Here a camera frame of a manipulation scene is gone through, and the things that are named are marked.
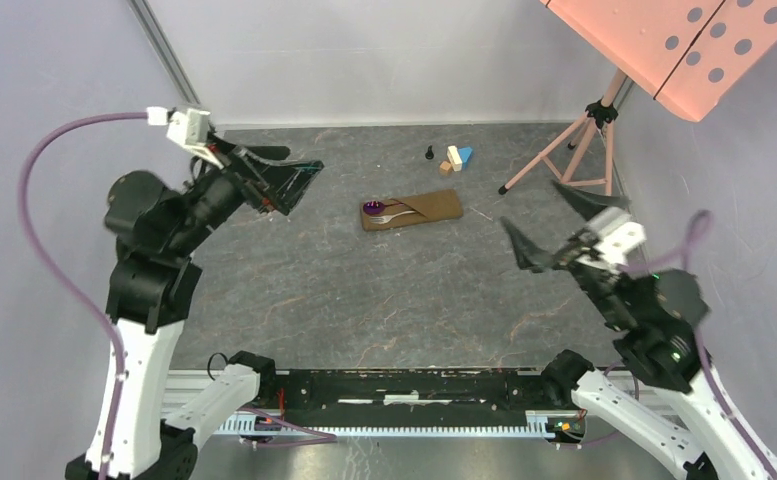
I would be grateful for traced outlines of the purple spoon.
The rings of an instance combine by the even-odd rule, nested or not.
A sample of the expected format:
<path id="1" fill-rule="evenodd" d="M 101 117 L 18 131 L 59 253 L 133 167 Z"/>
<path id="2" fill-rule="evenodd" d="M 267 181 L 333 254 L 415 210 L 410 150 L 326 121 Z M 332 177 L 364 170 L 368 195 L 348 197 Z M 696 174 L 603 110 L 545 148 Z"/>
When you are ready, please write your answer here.
<path id="1" fill-rule="evenodd" d="M 368 216 L 378 216 L 381 215 L 387 208 L 400 205 L 402 205 L 402 202 L 399 201 L 394 201 L 392 203 L 385 203 L 377 200 L 367 201 L 362 205 L 362 211 Z"/>

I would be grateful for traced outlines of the silver fork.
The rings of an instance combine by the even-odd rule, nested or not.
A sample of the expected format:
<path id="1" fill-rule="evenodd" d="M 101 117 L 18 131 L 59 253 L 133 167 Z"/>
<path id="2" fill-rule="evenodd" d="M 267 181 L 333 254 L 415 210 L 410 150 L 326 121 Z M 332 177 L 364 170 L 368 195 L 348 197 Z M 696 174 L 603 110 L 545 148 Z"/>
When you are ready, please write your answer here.
<path id="1" fill-rule="evenodd" d="M 417 211 L 415 210 L 406 210 L 395 214 L 371 216 L 369 218 L 369 222 L 374 225 L 386 225 L 391 221 L 397 219 L 398 217 L 401 217 L 404 215 L 416 215 L 416 214 L 417 214 Z"/>

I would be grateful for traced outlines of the brown cloth napkin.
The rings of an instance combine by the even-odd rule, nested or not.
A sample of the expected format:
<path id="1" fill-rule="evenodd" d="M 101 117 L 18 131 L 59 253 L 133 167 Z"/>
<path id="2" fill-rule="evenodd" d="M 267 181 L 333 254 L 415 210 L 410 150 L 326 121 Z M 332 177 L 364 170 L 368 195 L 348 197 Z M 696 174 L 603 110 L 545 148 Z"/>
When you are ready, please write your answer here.
<path id="1" fill-rule="evenodd" d="M 424 194 L 388 197 L 378 199 L 385 203 L 402 202 L 400 206 L 387 208 L 381 215 L 395 214 L 406 210 L 417 211 L 416 215 L 404 215 L 386 225 L 374 225 L 363 213 L 362 202 L 359 206 L 361 225 L 366 232 L 384 231 L 408 226 L 459 219 L 464 215 L 464 209 L 457 192 L 454 189 L 444 189 Z"/>

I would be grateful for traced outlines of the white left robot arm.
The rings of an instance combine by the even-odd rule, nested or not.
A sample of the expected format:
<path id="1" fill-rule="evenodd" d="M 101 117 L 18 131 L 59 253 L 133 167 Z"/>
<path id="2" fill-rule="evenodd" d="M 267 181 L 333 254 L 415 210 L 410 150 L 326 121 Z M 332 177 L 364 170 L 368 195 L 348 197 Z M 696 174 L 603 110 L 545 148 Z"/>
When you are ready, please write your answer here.
<path id="1" fill-rule="evenodd" d="M 197 248 L 240 207 L 289 214 L 323 170 L 285 147 L 219 141 L 221 168 L 205 169 L 183 190 L 157 175 L 123 175 L 108 194 L 105 227 L 116 239 L 105 314 L 122 340 L 109 362 L 110 384 L 88 451 L 71 460 L 69 479 L 186 479 L 209 437 L 240 407 L 266 407 L 278 396 L 273 360 L 233 354 L 223 371 L 178 410 L 161 411 L 175 346 L 202 271 Z"/>

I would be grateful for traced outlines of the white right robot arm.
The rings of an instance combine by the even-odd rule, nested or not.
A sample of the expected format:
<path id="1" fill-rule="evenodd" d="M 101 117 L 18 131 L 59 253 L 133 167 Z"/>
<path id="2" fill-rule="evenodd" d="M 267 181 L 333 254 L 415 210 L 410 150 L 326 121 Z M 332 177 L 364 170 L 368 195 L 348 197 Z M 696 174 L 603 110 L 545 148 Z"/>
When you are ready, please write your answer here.
<path id="1" fill-rule="evenodd" d="M 564 271 L 618 333 L 622 365 L 674 412 L 669 421 L 616 388 L 578 353 L 565 350 L 542 371 L 541 392 L 555 408 L 595 415 L 659 461 L 677 479 L 777 479 L 777 455 L 754 432 L 724 388 L 700 335 L 710 309 L 687 262 L 710 224 L 706 210 L 690 220 L 683 242 L 651 264 L 632 265 L 644 227 L 624 197 L 558 184 L 584 220 L 556 251 L 537 246 L 511 221 L 502 225 L 519 268 Z"/>

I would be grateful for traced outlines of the blue wooden triangle block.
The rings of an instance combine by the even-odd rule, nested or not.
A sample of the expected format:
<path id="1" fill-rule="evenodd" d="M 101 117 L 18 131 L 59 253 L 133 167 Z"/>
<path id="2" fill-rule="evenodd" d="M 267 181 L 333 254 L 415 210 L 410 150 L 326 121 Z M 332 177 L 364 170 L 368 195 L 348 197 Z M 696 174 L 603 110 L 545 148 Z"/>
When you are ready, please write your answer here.
<path id="1" fill-rule="evenodd" d="M 462 147 L 458 149 L 458 154 L 462 163 L 462 168 L 466 168 L 469 164 L 469 161 L 473 155 L 473 148 L 472 147 Z"/>

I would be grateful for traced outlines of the pink tripod stand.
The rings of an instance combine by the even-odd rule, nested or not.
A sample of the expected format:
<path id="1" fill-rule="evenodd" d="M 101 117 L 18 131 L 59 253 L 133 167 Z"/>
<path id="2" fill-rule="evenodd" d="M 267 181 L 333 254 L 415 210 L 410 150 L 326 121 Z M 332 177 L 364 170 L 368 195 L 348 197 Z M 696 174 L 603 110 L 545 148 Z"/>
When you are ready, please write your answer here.
<path id="1" fill-rule="evenodd" d="M 539 163 L 544 163 L 559 184 L 569 187 L 602 186 L 604 193 L 610 195 L 614 184 L 614 137 L 619 112 L 615 99 L 628 79 L 628 75 L 618 68 L 601 98 L 589 103 L 580 117 L 540 150 L 526 165 L 498 188 L 498 194 L 506 195 L 526 174 Z M 594 137 L 604 138 L 604 174 L 602 177 L 588 180 L 574 180 L 574 174 L 581 165 L 588 147 Z M 567 148 L 573 152 L 564 171 L 560 171 L 549 155 L 567 140 Z"/>

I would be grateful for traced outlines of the small tan wooden cube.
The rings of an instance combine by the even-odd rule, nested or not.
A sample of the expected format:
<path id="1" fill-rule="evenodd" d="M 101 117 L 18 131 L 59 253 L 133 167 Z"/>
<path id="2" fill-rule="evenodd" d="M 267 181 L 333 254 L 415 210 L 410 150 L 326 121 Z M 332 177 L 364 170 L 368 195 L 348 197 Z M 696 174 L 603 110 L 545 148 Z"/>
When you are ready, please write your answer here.
<path id="1" fill-rule="evenodd" d="M 452 164 L 448 161 L 443 161 L 439 164 L 439 173 L 441 175 L 450 175 L 453 172 Z"/>

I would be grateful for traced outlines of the cream toy brick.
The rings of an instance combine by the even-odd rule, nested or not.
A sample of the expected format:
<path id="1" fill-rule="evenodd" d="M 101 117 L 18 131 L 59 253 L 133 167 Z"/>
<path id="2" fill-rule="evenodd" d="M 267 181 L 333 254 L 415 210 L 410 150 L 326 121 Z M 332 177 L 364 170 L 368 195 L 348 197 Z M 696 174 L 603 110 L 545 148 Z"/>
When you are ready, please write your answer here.
<path id="1" fill-rule="evenodd" d="M 447 160 L 453 171 L 459 172 L 462 170 L 463 161 L 457 146 L 450 145 L 447 147 Z"/>

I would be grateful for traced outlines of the pink perforated stand board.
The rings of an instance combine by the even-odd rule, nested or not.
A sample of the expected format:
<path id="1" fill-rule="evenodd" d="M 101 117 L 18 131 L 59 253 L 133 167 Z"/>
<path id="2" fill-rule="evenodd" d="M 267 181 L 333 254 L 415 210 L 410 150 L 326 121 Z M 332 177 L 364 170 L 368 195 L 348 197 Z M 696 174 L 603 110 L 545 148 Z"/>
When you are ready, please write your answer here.
<path id="1" fill-rule="evenodd" d="M 702 121 L 777 43 L 777 0 L 550 0 L 667 111 Z"/>

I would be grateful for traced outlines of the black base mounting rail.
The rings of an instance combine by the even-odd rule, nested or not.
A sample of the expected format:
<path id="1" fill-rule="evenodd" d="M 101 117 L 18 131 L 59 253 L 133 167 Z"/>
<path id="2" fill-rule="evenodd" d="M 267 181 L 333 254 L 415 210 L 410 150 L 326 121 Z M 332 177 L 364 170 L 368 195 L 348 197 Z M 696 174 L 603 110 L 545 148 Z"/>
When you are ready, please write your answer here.
<path id="1" fill-rule="evenodd" d="M 237 401 L 311 429 L 517 427 L 528 415 L 588 411 L 533 368 L 290 369 Z"/>

